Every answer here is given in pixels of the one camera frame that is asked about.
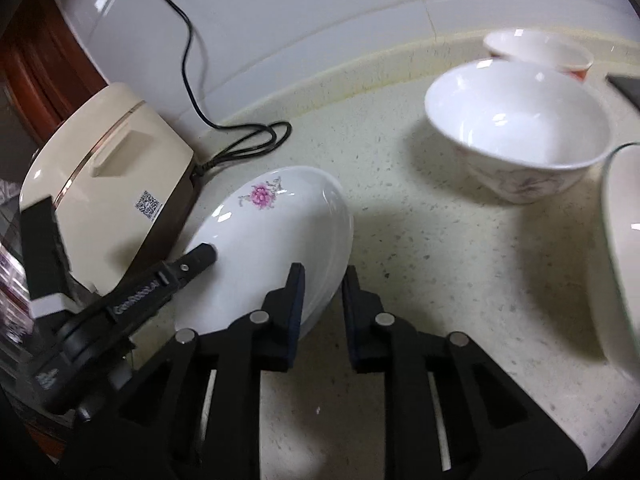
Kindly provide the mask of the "white plate with pink flower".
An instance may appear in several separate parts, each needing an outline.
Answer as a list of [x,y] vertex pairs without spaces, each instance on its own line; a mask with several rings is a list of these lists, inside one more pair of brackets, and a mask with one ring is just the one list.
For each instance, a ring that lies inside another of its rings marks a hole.
[[189,243],[216,249],[216,262],[174,297],[175,326],[224,330],[260,308],[285,284],[293,263],[305,269],[300,332],[307,335],[331,302],[352,253],[354,218],[341,183],[314,167],[284,167],[231,193]]

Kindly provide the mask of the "black gas stove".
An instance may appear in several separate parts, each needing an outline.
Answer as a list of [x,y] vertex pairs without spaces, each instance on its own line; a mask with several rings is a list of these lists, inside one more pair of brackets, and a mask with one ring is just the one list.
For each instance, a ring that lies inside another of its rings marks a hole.
[[623,76],[619,74],[607,74],[606,80],[618,90],[629,102],[639,106],[640,78]]

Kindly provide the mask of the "cream rice cooker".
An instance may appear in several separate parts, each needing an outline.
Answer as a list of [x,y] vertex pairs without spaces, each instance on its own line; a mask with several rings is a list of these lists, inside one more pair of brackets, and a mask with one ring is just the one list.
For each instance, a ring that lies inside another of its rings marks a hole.
[[47,140],[21,208],[51,197],[70,272],[106,295],[166,258],[195,202],[189,144],[126,84],[100,90]]

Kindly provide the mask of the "white plate with green rim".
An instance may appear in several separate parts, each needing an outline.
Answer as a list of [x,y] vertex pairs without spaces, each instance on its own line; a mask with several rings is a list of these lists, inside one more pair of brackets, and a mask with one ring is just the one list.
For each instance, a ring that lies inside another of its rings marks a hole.
[[600,209],[604,244],[605,353],[639,379],[639,145],[616,148],[605,164]]

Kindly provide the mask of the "white bowl with red outside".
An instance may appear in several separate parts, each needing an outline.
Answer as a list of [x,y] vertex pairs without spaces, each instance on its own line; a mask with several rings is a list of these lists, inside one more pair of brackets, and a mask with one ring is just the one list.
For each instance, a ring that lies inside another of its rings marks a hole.
[[493,58],[547,66],[585,80],[594,63],[593,54],[577,41],[557,32],[530,28],[499,29],[483,38]]

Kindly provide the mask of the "white bowl with floral pattern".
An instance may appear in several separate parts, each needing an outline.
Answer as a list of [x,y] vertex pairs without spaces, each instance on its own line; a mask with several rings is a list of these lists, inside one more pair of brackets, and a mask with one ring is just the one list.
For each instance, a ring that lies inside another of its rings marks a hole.
[[533,63],[459,65],[428,87],[424,108],[465,170],[512,204],[571,188],[615,140],[608,108],[588,86]]

